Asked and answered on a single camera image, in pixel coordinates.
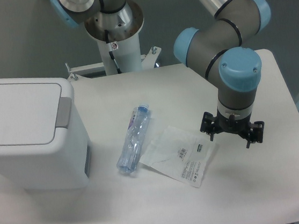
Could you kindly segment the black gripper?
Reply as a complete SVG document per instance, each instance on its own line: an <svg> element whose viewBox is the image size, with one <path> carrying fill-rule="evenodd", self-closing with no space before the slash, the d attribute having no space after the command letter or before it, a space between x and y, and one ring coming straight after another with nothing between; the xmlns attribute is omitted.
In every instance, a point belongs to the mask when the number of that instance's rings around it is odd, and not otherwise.
<svg viewBox="0 0 299 224"><path fill-rule="evenodd" d="M214 135L222 132L240 134L247 140L246 148L252 143L262 143L264 137L264 122L250 122L252 106L244 110L217 109L217 116L204 112L200 126L200 132L206 133L210 141L214 141Z"/></svg>

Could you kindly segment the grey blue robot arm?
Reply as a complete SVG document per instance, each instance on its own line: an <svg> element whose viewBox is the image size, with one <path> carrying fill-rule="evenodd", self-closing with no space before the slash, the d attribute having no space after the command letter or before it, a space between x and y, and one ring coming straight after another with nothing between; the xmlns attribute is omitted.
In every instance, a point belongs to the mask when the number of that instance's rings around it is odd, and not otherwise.
<svg viewBox="0 0 299 224"><path fill-rule="evenodd" d="M215 18L209 29L183 30L173 53L218 89L216 115L204 113L201 131L213 137L237 134L247 144L263 141L264 123L251 122L261 80L261 58L242 43L259 33L271 18L265 0L199 0ZM108 75L144 68L138 34L144 24L141 8L132 0L50 0L71 27L84 25L100 50Z"/></svg>

